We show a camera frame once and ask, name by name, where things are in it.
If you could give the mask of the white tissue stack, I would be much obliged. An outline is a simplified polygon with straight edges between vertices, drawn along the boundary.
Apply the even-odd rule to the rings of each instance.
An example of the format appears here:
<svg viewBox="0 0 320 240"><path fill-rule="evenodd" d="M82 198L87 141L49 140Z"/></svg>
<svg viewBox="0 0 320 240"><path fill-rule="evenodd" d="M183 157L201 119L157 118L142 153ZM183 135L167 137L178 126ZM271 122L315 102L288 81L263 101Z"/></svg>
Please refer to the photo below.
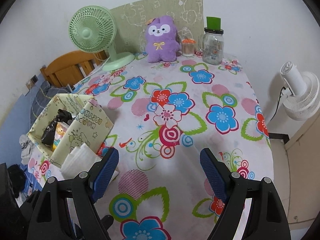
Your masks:
<svg viewBox="0 0 320 240"><path fill-rule="evenodd" d="M73 179L81 172L88 172L96 162L101 160L101 157L96 155L86 143L83 143L80 147L76 146L67 155L60 172L64 179Z"/></svg>

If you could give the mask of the yellow cartoon tissue pack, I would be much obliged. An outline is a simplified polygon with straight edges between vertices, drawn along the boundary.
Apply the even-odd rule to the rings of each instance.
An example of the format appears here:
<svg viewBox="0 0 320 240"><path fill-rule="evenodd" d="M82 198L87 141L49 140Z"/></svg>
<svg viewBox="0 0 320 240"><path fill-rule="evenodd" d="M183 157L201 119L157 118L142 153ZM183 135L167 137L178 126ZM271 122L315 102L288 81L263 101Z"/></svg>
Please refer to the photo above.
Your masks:
<svg viewBox="0 0 320 240"><path fill-rule="evenodd" d="M69 128L69 125L64 122L58 122L56 125L55 135L54 135L54 141L52 145L52 151L55 151L58 144L60 143L61 139L67 132L67 129Z"/></svg>

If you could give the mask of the black plastic bag bundle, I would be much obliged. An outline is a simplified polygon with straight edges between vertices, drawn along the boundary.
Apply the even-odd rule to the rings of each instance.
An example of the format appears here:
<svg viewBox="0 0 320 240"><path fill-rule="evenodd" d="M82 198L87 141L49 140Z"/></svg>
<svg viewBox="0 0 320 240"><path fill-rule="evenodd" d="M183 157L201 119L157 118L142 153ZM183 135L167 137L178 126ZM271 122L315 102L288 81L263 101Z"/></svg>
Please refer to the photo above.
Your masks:
<svg viewBox="0 0 320 240"><path fill-rule="evenodd" d="M52 146L54 142L54 135L58 122L65 122L66 124L72 120L72 115L66 110L59 109L57 115L45 128L43 135L41 137L41 142L47 146Z"/></svg>

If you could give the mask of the floral tablecloth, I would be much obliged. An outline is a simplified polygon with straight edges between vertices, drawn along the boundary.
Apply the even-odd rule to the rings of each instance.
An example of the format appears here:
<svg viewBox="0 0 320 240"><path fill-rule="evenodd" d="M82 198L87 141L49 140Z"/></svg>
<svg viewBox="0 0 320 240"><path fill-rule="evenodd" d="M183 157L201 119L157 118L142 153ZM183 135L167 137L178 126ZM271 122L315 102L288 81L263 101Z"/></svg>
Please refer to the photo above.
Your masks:
<svg viewBox="0 0 320 240"><path fill-rule="evenodd" d="M245 178L273 176L264 116L234 56L213 66L199 52L172 63L141 53L74 91L94 96L114 124L98 154L116 148L119 174L96 204L114 217L112 239L206 239L224 203L201 167L204 148Z"/></svg>

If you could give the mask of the white crumpled cloth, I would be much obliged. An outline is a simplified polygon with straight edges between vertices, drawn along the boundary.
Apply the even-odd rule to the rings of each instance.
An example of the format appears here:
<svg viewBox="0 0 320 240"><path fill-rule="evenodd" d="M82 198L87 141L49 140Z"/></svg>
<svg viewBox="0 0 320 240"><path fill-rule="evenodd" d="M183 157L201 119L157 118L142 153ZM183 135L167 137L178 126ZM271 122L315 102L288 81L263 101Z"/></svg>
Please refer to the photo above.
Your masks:
<svg viewBox="0 0 320 240"><path fill-rule="evenodd" d="M31 158L34 144L26 134L20 136L19 144L21 147L21 163L27 165Z"/></svg>

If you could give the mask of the beige door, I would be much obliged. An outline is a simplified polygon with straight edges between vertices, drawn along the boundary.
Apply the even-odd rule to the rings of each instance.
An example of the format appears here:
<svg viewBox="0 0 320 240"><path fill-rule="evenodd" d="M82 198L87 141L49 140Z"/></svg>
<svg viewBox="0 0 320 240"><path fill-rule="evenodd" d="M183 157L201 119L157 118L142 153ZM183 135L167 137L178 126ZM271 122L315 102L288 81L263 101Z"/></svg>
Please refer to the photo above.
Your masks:
<svg viewBox="0 0 320 240"><path fill-rule="evenodd" d="M274 184L292 231L306 230L319 213L319 113L287 140L271 139Z"/></svg>

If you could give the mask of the grey plaid pillow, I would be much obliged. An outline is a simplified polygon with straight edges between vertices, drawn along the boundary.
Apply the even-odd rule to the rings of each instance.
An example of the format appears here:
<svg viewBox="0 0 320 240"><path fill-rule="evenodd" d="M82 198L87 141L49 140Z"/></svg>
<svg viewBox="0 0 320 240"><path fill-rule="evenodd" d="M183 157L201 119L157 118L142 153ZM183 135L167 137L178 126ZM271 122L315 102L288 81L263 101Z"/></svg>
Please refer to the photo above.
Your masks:
<svg viewBox="0 0 320 240"><path fill-rule="evenodd" d="M60 93L70 93L71 91L65 87L55 87L51 85L48 81L43 81L41 85L35 86L32 90L32 97L30 101L30 119L29 126L31 127L37 118L40 116L41 112L45 109L46 105L50 100Z"/></svg>

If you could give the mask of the white standing fan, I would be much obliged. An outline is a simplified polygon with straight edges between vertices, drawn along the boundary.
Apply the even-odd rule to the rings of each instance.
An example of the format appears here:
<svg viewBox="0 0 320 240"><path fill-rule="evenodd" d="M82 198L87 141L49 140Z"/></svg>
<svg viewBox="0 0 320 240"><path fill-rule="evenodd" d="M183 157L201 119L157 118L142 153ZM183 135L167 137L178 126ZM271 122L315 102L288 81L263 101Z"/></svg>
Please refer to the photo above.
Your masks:
<svg viewBox="0 0 320 240"><path fill-rule="evenodd" d="M280 90L276 108L284 107L285 113L295 121L311 118L319 110L319 78L316 74L300 72L288 61L280 68L285 86Z"/></svg>

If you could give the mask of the cotton swab jar orange lid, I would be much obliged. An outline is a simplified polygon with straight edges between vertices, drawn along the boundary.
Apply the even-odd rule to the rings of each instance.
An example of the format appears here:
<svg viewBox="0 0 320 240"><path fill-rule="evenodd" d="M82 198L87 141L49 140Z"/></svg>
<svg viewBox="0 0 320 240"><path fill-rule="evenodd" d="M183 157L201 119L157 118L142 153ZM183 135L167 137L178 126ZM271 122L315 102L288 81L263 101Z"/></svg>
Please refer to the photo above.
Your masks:
<svg viewBox="0 0 320 240"><path fill-rule="evenodd" d="M181 41L182 55L191 57L195 53L196 41L191 38L185 38Z"/></svg>

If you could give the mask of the glass jar with green cup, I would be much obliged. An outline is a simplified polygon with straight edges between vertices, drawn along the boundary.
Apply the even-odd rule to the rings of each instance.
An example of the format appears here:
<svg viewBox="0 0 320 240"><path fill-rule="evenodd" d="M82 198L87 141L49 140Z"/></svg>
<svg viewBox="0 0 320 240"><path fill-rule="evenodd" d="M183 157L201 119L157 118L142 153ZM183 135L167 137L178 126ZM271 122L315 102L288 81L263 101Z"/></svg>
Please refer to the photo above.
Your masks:
<svg viewBox="0 0 320 240"><path fill-rule="evenodd" d="M221 18L207 16L207 26L199 38L202 60L208 64L219 65L223 59L224 38Z"/></svg>

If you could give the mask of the purple plush toy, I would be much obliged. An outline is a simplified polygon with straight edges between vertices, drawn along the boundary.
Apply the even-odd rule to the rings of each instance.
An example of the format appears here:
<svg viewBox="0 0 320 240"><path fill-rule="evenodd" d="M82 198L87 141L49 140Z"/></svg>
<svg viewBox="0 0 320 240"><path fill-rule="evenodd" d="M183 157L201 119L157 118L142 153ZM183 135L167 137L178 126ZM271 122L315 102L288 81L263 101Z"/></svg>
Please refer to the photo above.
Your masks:
<svg viewBox="0 0 320 240"><path fill-rule="evenodd" d="M177 42L177 28L171 16L164 15L149 20L146 31L148 62L174 62L180 44Z"/></svg>

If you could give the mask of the green desk fan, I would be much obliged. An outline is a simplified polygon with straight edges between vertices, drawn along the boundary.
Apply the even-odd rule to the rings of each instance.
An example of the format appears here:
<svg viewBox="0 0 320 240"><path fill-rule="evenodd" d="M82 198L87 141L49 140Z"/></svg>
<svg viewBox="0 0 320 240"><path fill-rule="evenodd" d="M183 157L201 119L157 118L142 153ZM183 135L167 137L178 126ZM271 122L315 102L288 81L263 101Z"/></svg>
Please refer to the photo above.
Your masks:
<svg viewBox="0 0 320 240"><path fill-rule="evenodd" d="M68 33L79 50L92 54L108 53L109 57L102 65L106 72L126 66L135 59L130 52L116 52L117 26L111 11L105 7L90 5L80 8L69 23Z"/></svg>

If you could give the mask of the wall socket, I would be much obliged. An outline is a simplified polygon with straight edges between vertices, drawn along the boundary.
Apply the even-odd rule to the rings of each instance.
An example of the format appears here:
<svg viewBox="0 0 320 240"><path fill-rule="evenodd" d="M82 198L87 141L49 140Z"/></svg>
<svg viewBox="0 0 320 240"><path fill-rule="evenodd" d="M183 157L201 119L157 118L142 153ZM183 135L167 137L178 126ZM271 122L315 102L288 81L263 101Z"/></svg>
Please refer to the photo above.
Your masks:
<svg viewBox="0 0 320 240"><path fill-rule="evenodd" d="M34 75L34 76L30 79L30 81L31 81L33 84L37 83L38 80L39 80L39 79L38 79L38 77L37 77L36 75Z"/></svg>

